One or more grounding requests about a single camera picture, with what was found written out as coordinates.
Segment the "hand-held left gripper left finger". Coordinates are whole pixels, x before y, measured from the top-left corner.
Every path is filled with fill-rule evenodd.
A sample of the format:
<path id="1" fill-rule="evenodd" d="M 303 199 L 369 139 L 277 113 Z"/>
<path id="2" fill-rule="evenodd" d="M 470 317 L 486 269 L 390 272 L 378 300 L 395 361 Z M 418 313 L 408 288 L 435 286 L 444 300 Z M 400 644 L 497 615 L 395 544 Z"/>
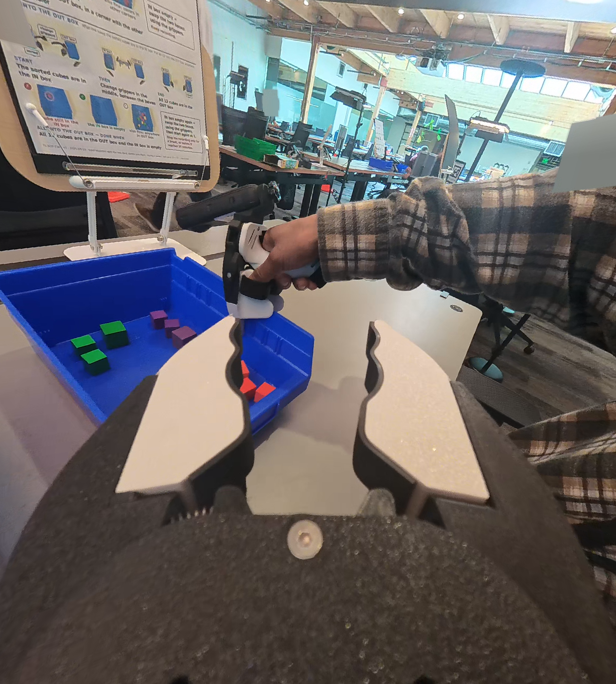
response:
<path id="1" fill-rule="evenodd" d="M 211 509 L 253 466 L 249 405 L 241 393 L 241 322 L 225 317 L 162 366 L 116 484 L 116 494 L 175 494 L 187 512 Z"/>

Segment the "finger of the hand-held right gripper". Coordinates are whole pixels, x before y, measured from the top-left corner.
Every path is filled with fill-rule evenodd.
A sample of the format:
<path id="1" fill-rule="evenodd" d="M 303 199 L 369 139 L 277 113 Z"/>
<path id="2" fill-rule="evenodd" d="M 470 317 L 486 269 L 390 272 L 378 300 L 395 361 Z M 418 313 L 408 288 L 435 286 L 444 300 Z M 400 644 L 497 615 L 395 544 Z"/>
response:
<path id="1" fill-rule="evenodd" d="M 236 303 L 227 302 L 229 315 L 238 320 L 265 320 L 283 307 L 284 299 L 281 295 L 270 295 L 264 299 L 238 295 Z"/>

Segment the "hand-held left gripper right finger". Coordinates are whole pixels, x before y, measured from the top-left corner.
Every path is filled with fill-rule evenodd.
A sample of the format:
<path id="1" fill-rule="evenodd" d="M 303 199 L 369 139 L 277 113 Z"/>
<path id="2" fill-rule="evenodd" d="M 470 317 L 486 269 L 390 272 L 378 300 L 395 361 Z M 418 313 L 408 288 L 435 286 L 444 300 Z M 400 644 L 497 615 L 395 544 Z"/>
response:
<path id="1" fill-rule="evenodd" d="M 429 499 L 484 506 L 489 488 L 448 374 L 382 320 L 371 321 L 353 468 L 395 513 L 420 516 Z"/>

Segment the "blue plastic bin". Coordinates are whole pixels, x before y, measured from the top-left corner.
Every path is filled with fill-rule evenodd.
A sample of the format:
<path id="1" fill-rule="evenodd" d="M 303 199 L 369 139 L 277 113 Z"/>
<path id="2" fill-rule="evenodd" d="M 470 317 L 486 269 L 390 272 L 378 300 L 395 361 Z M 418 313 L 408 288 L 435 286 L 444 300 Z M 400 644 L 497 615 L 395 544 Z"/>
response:
<path id="1" fill-rule="evenodd" d="M 0 301 L 97 424 L 176 353 L 152 327 L 151 311 L 166 311 L 198 335 L 227 315 L 222 279 L 173 249 L 0 271 Z M 100 324 L 116 320 L 130 344 L 108 349 Z M 107 355 L 108 372 L 86 372 L 70 342 L 83 335 Z"/>

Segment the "person's right forearm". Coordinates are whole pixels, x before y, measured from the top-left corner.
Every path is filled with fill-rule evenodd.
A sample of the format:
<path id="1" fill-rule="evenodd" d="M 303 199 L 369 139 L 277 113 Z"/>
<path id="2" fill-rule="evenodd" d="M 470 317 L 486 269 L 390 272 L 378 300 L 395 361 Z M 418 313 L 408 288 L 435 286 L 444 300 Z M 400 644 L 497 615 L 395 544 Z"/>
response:
<path id="1" fill-rule="evenodd" d="M 320 209 L 326 280 L 482 294 L 616 358 L 616 187 L 556 193 L 556 171 Z"/>

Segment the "person's right hand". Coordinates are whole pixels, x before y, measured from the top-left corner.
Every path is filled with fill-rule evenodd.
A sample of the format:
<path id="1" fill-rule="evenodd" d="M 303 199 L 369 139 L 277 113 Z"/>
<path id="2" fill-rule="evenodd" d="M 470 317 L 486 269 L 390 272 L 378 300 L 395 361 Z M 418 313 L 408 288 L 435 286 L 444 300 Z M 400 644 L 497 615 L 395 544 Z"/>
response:
<path id="1" fill-rule="evenodd" d="M 249 278 L 259 283 L 274 280 L 281 289 L 294 286 L 299 291 L 315 291 L 318 286 L 307 277 L 293 278 L 290 271 L 319 259 L 318 217 L 316 214 L 271 227 L 263 239 L 267 259 Z"/>

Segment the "green storage tray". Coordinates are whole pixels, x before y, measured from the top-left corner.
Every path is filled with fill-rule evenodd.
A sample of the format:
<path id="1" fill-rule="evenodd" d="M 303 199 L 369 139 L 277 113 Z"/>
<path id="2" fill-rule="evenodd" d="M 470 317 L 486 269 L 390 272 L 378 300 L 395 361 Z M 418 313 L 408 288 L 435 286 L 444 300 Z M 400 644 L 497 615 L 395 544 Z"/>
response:
<path id="1" fill-rule="evenodd" d="M 278 145 L 267 140 L 247 138 L 243 135 L 236 135 L 234 138 L 236 153 L 254 161 L 264 162 L 265 156 L 276 155 L 277 147 Z"/>

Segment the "wooden desk with black legs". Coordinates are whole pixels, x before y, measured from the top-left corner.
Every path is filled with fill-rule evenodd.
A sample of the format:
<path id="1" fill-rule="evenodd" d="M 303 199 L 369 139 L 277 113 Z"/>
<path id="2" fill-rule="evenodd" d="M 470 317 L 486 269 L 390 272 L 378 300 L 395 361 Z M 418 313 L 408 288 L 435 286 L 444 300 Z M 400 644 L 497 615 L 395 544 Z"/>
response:
<path id="1" fill-rule="evenodd" d="M 291 210 L 295 202 L 296 187 L 303 188 L 303 200 L 299 216 L 310 216 L 318 210 L 322 187 L 332 190 L 336 179 L 344 172 L 331 167 L 312 166 L 284 168 L 247 157 L 227 145 L 219 146 L 220 179 L 233 185 L 262 185 L 275 182 L 280 192 L 280 209 Z"/>

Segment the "black office chair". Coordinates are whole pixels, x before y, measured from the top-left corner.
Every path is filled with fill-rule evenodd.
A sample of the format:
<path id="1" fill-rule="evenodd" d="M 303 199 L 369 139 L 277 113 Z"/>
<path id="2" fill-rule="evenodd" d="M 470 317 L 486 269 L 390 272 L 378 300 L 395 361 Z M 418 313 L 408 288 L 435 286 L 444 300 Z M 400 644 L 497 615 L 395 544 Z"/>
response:
<path id="1" fill-rule="evenodd" d="M 457 381 L 467 388 L 498 425 L 521 429 L 542 419 L 536 406 L 472 368 L 463 365 Z"/>
<path id="2" fill-rule="evenodd" d="M 520 338 L 526 343 L 524 354 L 534 354 L 535 342 L 523 331 L 531 317 L 530 314 L 518 315 L 500 302 L 483 295 L 480 297 L 480 310 L 482 320 L 487 322 L 493 332 L 492 358 L 499 357 L 515 338 Z"/>

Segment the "white desk stand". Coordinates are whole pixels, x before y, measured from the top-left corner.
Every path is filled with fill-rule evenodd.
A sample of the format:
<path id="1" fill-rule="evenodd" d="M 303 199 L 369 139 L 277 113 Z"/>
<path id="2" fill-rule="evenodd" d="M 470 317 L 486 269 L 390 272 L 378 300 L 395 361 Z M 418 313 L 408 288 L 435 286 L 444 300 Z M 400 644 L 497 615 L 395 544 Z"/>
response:
<path id="1" fill-rule="evenodd" d="M 88 243 L 67 248 L 64 255 L 70 261 L 97 259 L 99 257 L 118 256 L 122 254 L 162 251 L 167 248 L 175 250 L 180 259 L 190 259 L 204 266 L 206 260 L 198 253 L 185 247 L 177 240 L 169 237 L 170 220 L 173 215 L 176 193 L 195 191 L 200 181 L 193 178 L 146 178 L 119 176 L 81 176 L 73 175 L 69 183 L 77 190 L 84 190 L 87 196 L 88 210 Z M 160 231 L 154 237 L 131 239 L 126 241 L 101 243 L 98 237 L 96 200 L 99 192 L 113 191 L 160 191 L 167 193 L 165 213 Z"/>

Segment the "black light stand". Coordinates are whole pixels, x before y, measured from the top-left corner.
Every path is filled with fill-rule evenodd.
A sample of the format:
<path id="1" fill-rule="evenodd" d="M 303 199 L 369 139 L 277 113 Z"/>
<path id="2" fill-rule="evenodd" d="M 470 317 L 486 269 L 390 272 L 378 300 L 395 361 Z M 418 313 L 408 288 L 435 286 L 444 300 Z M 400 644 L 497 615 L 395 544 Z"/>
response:
<path id="1" fill-rule="evenodd" d="M 357 135 L 363 121 L 363 114 L 366 103 L 365 96 L 362 93 L 358 93 L 354 90 L 344 90 L 343 88 L 336 88 L 335 91 L 331 94 L 331 97 L 332 99 L 344 104 L 347 107 L 350 107 L 352 110 L 359 113 L 359 117 L 355 126 L 354 135 L 348 137 L 348 126 L 346 124 L 342 124 L 339 127 L 339 131 L 335 139 L 335 154 L 343 156 L 344 149 L 346 149 L 346 156 L 348 159 L 351 159 L 353 157 L 354 145 L 357 142 Z"/>

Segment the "tan framed display screen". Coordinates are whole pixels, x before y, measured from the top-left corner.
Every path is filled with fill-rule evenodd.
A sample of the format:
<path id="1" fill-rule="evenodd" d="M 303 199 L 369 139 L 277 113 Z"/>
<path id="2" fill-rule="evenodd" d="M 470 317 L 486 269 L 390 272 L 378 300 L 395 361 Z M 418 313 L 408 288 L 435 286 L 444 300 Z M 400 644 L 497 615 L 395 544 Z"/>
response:
<path id="1" fill-rule="evenodd" d="M 0 38 L 0 149 L 26 180 L 218 181 L 207 1 L 20 1 L 30 45 Z"/>

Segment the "person's plaid shirt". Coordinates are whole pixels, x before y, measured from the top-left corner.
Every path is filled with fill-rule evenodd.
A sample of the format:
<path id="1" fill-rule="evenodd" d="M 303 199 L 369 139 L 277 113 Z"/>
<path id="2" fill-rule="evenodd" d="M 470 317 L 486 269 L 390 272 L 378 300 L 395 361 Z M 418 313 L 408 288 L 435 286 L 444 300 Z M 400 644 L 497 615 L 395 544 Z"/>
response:
<path id="1" fill-rule="evenodd" d="M 515 430 L 594 573 L 616 637 L 616 399 Z"/>

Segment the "white curved panel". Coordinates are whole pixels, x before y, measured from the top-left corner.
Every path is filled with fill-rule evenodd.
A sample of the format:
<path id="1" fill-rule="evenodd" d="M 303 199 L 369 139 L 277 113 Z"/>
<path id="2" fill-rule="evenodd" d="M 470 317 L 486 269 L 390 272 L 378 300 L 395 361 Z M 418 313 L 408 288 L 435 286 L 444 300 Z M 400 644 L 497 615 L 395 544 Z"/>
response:
<path id="1" fill-rule="evenodd" d="M 443 160 L 440 164 L 440 172 L 449 175 L 453 171 L 456 162 L 460 143 L 460 131 L 455 102 L 449 98 L 448 95 L 445 95 L 445 103 L 448 111 L 448 134 L 445 142 Z"/>

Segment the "black pole lamp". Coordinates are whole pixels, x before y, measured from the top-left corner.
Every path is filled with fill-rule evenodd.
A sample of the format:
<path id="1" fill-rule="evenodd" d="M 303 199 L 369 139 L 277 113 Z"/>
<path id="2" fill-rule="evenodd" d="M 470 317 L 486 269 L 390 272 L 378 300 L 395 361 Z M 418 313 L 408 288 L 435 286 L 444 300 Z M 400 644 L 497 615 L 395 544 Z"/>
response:
<path id="1" fill-rule="evenodd" d="M 482 140 L 482 145 L 474 157 L 469 169 L 466 171 L 465 181 L 468 183 L 472 180 L 476 167 L 480 158 L 483 156 L 490 141 L 502 142 L 509 133 L 509 126 L 501 123 L 501 118 L 505 113 L 507 106 L 515 93 L 519 83 L 523 79 L 540 78 L 544 76 L 545 67 L 543 64 L 537 63 L 528 59 L 506 59 L 500 65 L 500 70 L 503 75 L 512 77 L 512 82 L 509 86 L 506 96 L 498 109 L 496 115 L 492 120 L 481 117 L 471 118 L 465 128 L 463 137 L 460 143 L 463 143 L 466 135 L 470 132 L 475 132 L 475 137 Z"/>

